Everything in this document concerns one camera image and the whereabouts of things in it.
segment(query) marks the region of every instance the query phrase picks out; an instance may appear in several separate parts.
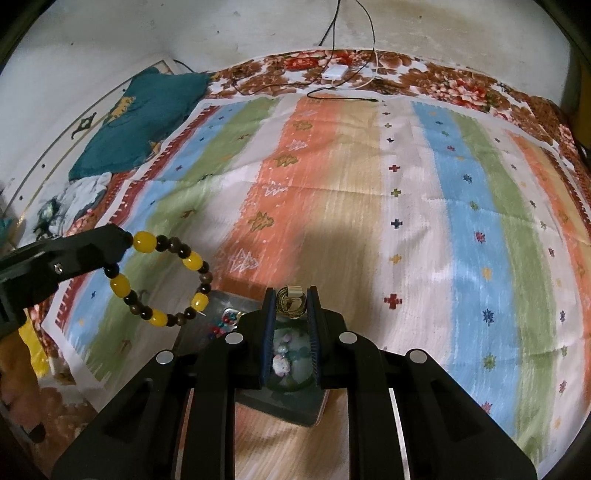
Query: wall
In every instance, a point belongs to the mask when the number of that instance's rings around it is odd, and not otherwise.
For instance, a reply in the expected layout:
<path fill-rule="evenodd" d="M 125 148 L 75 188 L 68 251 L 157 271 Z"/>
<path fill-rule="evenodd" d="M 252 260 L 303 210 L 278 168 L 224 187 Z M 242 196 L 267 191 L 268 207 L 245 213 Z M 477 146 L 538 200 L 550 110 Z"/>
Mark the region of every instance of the wall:
<path fill-rule="evenodd" d="M 560 103 L 569 45 L 533 0 L 364 0 L 378 48 L 486 72 Z M 163 51 L 196 70 L 310 48 L 336 0 L 58 0 L 0 75 L 0 189 L 43 151 L 50 128 L 112 73 Z M 370 47 L 369 22 L 342 0 L 338 47 Z M 331 39 L 324 44 L 330 47 Z"/>

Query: green stripe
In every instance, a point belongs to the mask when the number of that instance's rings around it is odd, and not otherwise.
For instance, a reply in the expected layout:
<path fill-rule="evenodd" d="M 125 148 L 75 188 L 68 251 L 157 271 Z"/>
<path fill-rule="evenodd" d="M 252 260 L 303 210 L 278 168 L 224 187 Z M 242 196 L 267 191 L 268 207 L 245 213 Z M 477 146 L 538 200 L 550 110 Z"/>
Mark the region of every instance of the green stripe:
<path fill-rule="evenodd" d="M 277 103 L 276 99 L 252 100 L 228 121 L 187 174 L 177 182 L 174 190 L 156 203 L 146 230 L 156 235 L 164 233 L 183 238 L 188 223 L 199 221 L 199 215 L 209 200 L 218 193 L 220 177 L 215 175 L 230 167 L 232 160 L 257 132 L 262 121 L 270 116 Z M 243 141 L 232 141 L 242 135 L 246 135 Z M 199 181 L 205 175 L 214 176 Z M 194 213 L 189 220 L 184 220 L 181 215 L 187 210 Z M 134 290 L 154 291 L 163 278 L 178 268 L 181 267 L 174 255 L 135 252 L 125 264 L 124 273 Z M 134 338 L 141 322 L 143 320 L 130 314 L 121 299 L 111 298 L 85 358 L 88 368 L 99 381 L 107 376 L 112 380 L 117 378 L 125 362 L 125 354 L 120 353 L 122 342 Z"/>
<path fill-rule="evenodd" d="M 496 211 L 501 214 L 520 343 L 514 440 L 537 465 L 547 447 L 554 401 L 556 305 L 550 269 L 533 218 L 518 186 L 503 167 L 498 150 L 476 120 L 458 113 L 451 115 L 473 157 L 484 169 Z"/>

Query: beaded bracelet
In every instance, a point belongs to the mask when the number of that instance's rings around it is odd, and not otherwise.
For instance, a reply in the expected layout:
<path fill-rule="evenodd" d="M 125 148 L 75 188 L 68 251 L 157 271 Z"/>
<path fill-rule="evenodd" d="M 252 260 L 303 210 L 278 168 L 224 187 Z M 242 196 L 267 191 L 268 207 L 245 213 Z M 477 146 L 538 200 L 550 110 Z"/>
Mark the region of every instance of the beaded bracelet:
<path fill-rule="evenodd" d="M 111 279 L 111 290 L 120 299 L 123 299 L 125 304 L 129 306 L 131 313 L 139 315 L 144 320 L 148 320 L 156 327 L 182 326 L 187 323 L 187 320 L 194 319 L 198 313 L 203 315 L 201 312 L 209 303 L 207 294 L 212 290 L 211 282 L 213 280 L 213 274 L 209 271 L 209 264 L 201 258 L 201 255 L 191 251 L 191 248 L 187 244 L 182 243 L 175 236 L 171 238 L 167 238 L 165 235 L 154 236 L 144 231 L 137 232 L 134 235 L 132 245 L 138 252 L 145 254 L 149 254 L 154 250 L 157 252 L 168 250 L 171 253 L 177 254 L 183 260 L 185 267 L 200 273 L 199 280 L 201 281 L 201 285 L 199 285 L 199 288 L 195 292 L 191 300 L 191 305 L 184 312 L 179 312 L 176 315 L 170 313 L 165 314 L 140 302 L 138 294 L 131 289 L 127 277 L 119 272 L 118 264 L 107 265 L 104 268 L 104 272 L 107 278 Z"/>

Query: silver screw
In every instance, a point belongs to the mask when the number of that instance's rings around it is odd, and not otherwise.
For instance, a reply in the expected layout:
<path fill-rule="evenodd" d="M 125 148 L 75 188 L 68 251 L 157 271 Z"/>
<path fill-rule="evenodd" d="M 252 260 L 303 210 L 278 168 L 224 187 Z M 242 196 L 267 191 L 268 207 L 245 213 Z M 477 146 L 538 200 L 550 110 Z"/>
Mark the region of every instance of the silver screw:
<path fill-rule="evenodd" d="M 408 356 L 416 364 L 423 364 L 427 361 L 427 354 L 422 350 L 413 350 Z"/>
<path fill-rule="evenodd" d="M 158 355 L 156 355 L 156 361 L 160 365 L 169 364 L 174 360 L 174 353 L 170 350 L 162 350 Z"/>
<path fill-rule="evenodd" d="M 355 335 L 353 332 L 343 332 L 339 335 L 339 340 L 341 343 L 350 345 L 357 341 L 357 335 Z"/>
<path fill-rule="evenodd" d="M 228 345 L 238 345 L 244 340 L 244 337 L 241 333 L 238 332 L 230 332 L 226 335 L 226 343 Z"/>

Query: striped blanket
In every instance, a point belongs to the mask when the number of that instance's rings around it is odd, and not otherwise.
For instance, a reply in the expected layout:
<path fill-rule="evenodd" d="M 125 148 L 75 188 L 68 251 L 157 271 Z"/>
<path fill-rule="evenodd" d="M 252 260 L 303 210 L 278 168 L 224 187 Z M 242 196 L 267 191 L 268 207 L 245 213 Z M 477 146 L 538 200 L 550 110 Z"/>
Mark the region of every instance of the striped blanket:
<path fill-rule="evenodd" d="M 318 286 L 380 348 L 428 351 L 543 475 L 591 400 L 589 207 L 569 165 L 508 122 L 368 95 L 208 100 L 101 223 L 179 236 L 219 290 Z M 164 311 L 194 292 L 172 255 L 121 267 Z M 62 284 L 43 326 L 96 408 L 177 335 L 133 317 L 101 273 Z M 238 407 L 237 478 L 271 472 L 346 477 L 346 394 L 312 429 Z"/>

